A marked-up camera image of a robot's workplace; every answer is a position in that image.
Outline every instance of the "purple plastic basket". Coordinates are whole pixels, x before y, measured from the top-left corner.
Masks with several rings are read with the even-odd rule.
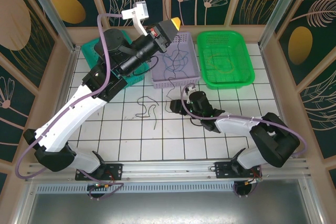
[[[180,53],[178,53],[177,48],[179,40]],[[152,82],[155,89],[198,83],[201,78],[194,43],[189,32],[178,33],[167,48],[166,53],[162,54],[157,52],[155,55],[159,58],[156,67],[151,70]],[[173,60],[174,65],[176,65],[176,70],[174,71],[176,78],[174,73],[169,71],[169,69],[174,69],[172,66]],[[152,67],[155,62],[156,59],[153,59],[150,62],[150,67]]]

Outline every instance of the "robotic arm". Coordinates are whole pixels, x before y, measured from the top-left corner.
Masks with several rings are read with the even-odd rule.
[[[254,166],[267,163],[274,167],[282,167],[300,145],[300,141],[296,136],[278,127],[253,120],[246,121],[244,119],[228,118],[230,115],[228,112],[213,109],[203,91],[188,88],[186,92],[188,98],[184,100],[184,104],[193,115],[202,118],[212,118],[220,115],[226,116],[223,119],[217,120],[201,119],[201,125],[208,131],[234,133],[252,138],[256,143],[257,148],[244,148],[232,158],[231,169],[237,175],[243,174]],[[181,100],[171,101],[170,109],[174,113],[187,115]],[[267,113],[260,119],[286,126],[273,113]]]
[[[100,39],[95,45],[95,51],[100,56],[97,65],[83,78],[82,85],[72,98],[41,128],[29,129],[24,133],[28,144],[42,136],[39,143],[34,146],[35,156],[39,163],[53,172],[72,167],[84,170],[95,178],[101,177],[106,168],[103,159],[97,152],[79,150],[68,144],[69,137],[92,113],[111,101],[127,85],[123,77],[132,74],[141,64],[149,61],[157,51],[166,52],[166,48],[174,40],[180,28],[180,20],[173,18],[144,29],[141,21],[148,18],[145,2],[137,2],[133,9],[122,11],[122,16],[123,19],[132,18],[134,26],[141,35],[129,44],[118,29],[104,32],[111,66],[111,75],[106,88],[99,94],[87,97],[73,107],[70,106],[84,95],[98,90],[105,82],[106,63]],[[51,122],[68,108],[70,110],[52,126],[49,132],[42,135]]]

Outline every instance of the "vertical metal pole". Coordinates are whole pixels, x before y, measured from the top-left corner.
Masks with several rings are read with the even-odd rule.
[[[67,28],[65,27],[63,21],[58,16],[57,11],[55,10],[53,4],[51,3],[51,0],[38,0],[41,4],[42,8],[48,15],[50,21],[54,25],[54,28],[58,32],[59,36],[64,41],[65,45],[70,51],[74,50],[73,43],[71,41],[70,35],[67,31]]]
[[[261,35],[259,41],[259,48],[262,51],[265,46],[267,45],[268,41],[270,40],[273,32],[275,31],[276,27],[278,26],[282,16],[285,14],[288,6],[292,0],[279,0],[277,5],[275,6],[267,24],[263,34]]]

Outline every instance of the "white grid floor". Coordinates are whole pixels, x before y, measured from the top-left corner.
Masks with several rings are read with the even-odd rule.
[[[206,93],[214,108],[245,116],[267,112],[279,115],[259,48],[257,44],[247,44],[247,47],[256,74],[253,84],[237,90],[210,90],[201,79],[198,88]],[[68,99],[89,70],[80,53]],[[147,73],[143,81],[122,90],[88,118],[69,141],[80,148],[98,151],[107,162],[231,158],[240,149],[255,146],[251,139],[209,132],[192,125],[189,116],[167,113],[165,101],[169,101],[166,94],[170,89],[154,89],[151,74]],[[177,87],[169,97],[179,99],[180,92],[181,88]],[[150,109],[149,118],[135,116],[143,112],[143,106],[137,104],[142,96],[149,96],[159,104]],[[144,104],[149,108],[155,103],[144,98]],[[157,118],[155,130],[153,110]]]

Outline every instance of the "green plastic basket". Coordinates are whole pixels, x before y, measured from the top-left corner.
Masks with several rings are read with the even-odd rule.
[[[235,31],[206,31],[197,37],[201,73],[209,89],[235,89],[255,78],[242,35]]]
[[[125,31],[122,31],[122,33],[125,36],[125,39],[129,42],[132,43],[130,37],[126,34]],[[88,65],[90,68],[93,68],[98,61],[99,55],[97,54],[97,52],[94,50],[94,46],[97,44],[97,42],[99,41],[98,39],[94,39],[88,43],[85,43],[84,45],[82,45],[81,50],[83,52],[83,55],[86,59],[86,61],[88,62]],[[143,73],[145,71],[147,71],[149,69],[149,66],[147,63],[143,63],[141,66],[139,66],[136,71],[134,72],[135,74],[140,74]],[[129,77],[125,77],[125,80],[127,81],[127,87],[132,86],[134,84],[136,84],[139,81],[142,81],[144,78],[144,74],[140,75],[140,76],[134,76],[133,74],[131,74],[131,76]]]

